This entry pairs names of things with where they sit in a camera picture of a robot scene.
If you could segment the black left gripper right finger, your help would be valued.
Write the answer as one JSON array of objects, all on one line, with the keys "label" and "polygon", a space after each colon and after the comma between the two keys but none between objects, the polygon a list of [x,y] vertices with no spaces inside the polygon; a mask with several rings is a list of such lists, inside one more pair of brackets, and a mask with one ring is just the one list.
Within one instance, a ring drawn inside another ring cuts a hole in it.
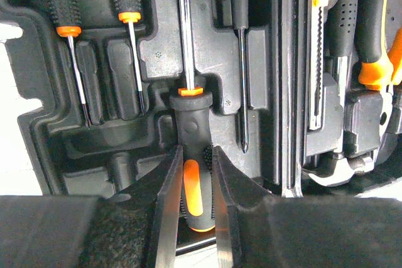
[{"label": "black left gripper right finger", "polygon": [[212,151],[220,267],[400,267],[401,202],[271,194]]}]

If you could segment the steel claw hammer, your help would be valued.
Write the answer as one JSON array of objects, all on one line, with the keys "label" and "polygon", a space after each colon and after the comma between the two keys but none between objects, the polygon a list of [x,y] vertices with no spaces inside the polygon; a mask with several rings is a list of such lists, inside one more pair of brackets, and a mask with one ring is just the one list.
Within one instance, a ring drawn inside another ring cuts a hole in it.
[{"label": "steel claw hammer", "polygon": [[334,145],[320,157],[318,166],[304,174],[321,186],[347,183],[355,174],[344,156],[345,91],[356,30],[357,0],[329,0],[324,8],[322,126],[334,130]]}]

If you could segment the small black orange screwdriver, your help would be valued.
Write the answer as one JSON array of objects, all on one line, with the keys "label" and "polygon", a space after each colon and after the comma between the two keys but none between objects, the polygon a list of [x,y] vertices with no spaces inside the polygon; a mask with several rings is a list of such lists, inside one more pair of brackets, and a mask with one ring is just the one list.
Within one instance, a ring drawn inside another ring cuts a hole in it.
[{"label": "small black orange screwdriver", "polygon": [[136,84],[138,88],[138,96],[141,112],[144,113],[144,95],[143,85],[141,81],[141,70],[138,59],[138,52],[136,48],[136,35],[134,31],[134,24],[141,20],[141,0],[113,0],[118,18],[124,24],[128,25],[129,37],[131,40],[134,71],[136,76]]}]

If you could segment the large black orange screwdriver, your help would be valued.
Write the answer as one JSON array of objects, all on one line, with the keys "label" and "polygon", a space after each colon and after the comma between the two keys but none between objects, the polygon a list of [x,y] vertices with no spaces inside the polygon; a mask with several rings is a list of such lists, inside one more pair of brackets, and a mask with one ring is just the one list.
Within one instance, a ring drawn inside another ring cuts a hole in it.
[{"label": "large black orange screwdriver", "polygon": [[186,86],[170,97],[170,104],[175,111],[178,143],[183,147],[182,200],[188,226],[196,232],[208,232],[215,227],[211,173],[205,161],[212,146],[212,94],[196,86],[190,0],[178,2]]}]

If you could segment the black plastic tool case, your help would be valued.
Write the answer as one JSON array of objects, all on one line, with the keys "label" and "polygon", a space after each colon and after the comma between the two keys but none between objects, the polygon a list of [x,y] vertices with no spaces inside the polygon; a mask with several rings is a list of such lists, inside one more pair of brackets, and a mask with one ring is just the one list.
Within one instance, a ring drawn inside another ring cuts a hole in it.
[{"label": "black plastic tool case", "polygon": [[[311,131],[310,40],[312,0],[249,0],[247,114],[249,149],[241,149],[238,38],[231,0],[190,0],[195,83],[212,94],[207,153],[221,147],[232,164],[282,198],[362,194],[401,179],[401,0],[386,6],[386,51],[394,66],[393,109],[383,137],[379,92],[359,83],[355,38],[345,91],[343,150],[354,176],[321,186],[307,177],[334,143],[334,130]],[[1,22],[18,24],[9,40],[18,92],[41,107],[18,117],[38,178],[40,196],[109,199],[148,174],[178,143],[170,97],[186,86],[178,0],[141,0],[134,24],[141,70],[141,112],[128,25],[113,0],[78,0],[82,32],[75,54],[89,110],[85,126],[66,38],[56,32],[47,0],[1,0]],[[180,191],[176,254],[217,244],[215,227],[187,224]]]}]

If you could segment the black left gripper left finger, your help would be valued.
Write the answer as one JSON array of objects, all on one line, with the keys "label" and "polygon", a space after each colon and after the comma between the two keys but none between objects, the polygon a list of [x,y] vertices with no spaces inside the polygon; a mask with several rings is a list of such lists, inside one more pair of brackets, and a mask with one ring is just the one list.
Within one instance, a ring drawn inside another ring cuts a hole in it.
[{"label": "black left gripper left finger", "polygon": [[173,267],[183,149],[109,199],[2,196],[2,267]]}]

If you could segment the precision screwdriver orange black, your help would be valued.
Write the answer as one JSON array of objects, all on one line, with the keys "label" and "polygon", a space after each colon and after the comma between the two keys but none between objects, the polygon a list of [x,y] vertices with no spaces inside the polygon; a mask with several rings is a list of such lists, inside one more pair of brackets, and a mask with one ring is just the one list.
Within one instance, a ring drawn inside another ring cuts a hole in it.
[{"label": "precision screwdriver orange black", "polygon": [[82,32],[82,20],[78,0],[47,0],[50,16],[56,27],[56,32],[62,38],[66,38],[72,59],[72,67],[75,75],[75,83],[80,99],[82,112],[84,115],[85,126],[90,126],[89,110],[87,108],[87,99],[85,96],[82,76],[77,64],[75,54],[74,39]]}]

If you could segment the orange handled long-nose pliers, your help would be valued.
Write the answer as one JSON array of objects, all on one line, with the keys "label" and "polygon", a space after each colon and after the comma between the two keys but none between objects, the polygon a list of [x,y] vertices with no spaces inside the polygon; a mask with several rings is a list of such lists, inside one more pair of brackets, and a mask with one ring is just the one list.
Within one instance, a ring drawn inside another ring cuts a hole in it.
[{"label": "orange handled long-nose pliers", "polygon": [[249,28],[249,0],[231,0],[232,26],[238,38],[239,68],[241,85],[240,132],[241,149],[244,154],[249,149],[249,129],[247,114],[247,50],[246,30]]}]

